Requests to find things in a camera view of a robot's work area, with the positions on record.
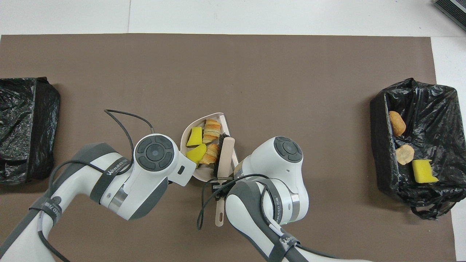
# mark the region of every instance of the white floor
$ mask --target white floor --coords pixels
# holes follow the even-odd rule
[[[466,32],[431,0],[0,0],[0,37],[109,33],[429,36],[437,83],[458,90],[466,119]],[[452,220],[466,261],[466,200]]]

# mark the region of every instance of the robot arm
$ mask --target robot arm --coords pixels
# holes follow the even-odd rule
[[[134,164],[128,171],[117,175],[129,160],[105,143],[84,146],[73,160],[91,163],[104,172],[87,165],[70,164],[54,183],[55,192],[50,197],[39,198],[2,244],[0,261],[54,261],[38,231],[46,238],[77,194],[88,195],[124,219],[134,220],[152,210],[169,181],[185,186],[196,167],[179,152],[173,140],[161,134],[142,138],[133,158]]]
[[[234,171],[238,181],[225,203],[230,223],[271,262],[336,260],[303,248],[280,225],[302,219],[308,211],[308,194],[301,174],[302,151],[285,137],[272,138],[246,157]]]

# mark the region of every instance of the black plastic bag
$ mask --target black plastic bag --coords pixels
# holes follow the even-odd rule
[[[59,104],[46,77],[0,79],[0,183],[49,176]]]
[[[406,123],[399,137],[392,134],[389,111]],[[466,196],[466,144],[458,95],[454,88],[406,79],[380,91],[370,102],[371,146],[377,186],[385,194],[411,206],[422,219],[446,214]],[[414,148],[414,159],[431,159],[438,182],[419,184],[412,164],[400,165],[395,150]],[[418,210],[416,207],[427,207]]]

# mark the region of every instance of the brush handle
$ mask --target brush handle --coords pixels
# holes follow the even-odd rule
[[[230,166],[232,162],[234,150],[234,138],[226,137],[223,139],[222,148],[220,151],[219,159],[219,170],[217,172],[217,178],[226,178],[230,174]],[[219,183],[222,184],[226,180],[219,180]],[[225,199],[222,198],[217,201],[217,208],[215,211],[215,225],[218,227],[223,226],[223,220],[225,218]]]

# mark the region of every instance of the brown surface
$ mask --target brown surface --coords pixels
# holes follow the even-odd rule
[[[240,159],[276,135],[302,147],[310,209],[284,228],[305,246],[342,258],[455,260],[450,215],[422,221],[380,193],[370,149],[369,100],[408,77],[435,83],[429,38],[3,35],[0,77],[32,76],[47,76],[62,95],[57,163],[93,142],[129,156],[105,108],[139,114],[175,141],[193,120],[221,111]],[[121,119],[135,141],[149,131]],[[228,223],[215,227],[214,204],[196,230],[200,187],[196,179],[169,186],[132,222],[80,196],[50,241],[72,261],[262,261]],[[0,239],[44,189],[0,187]]]

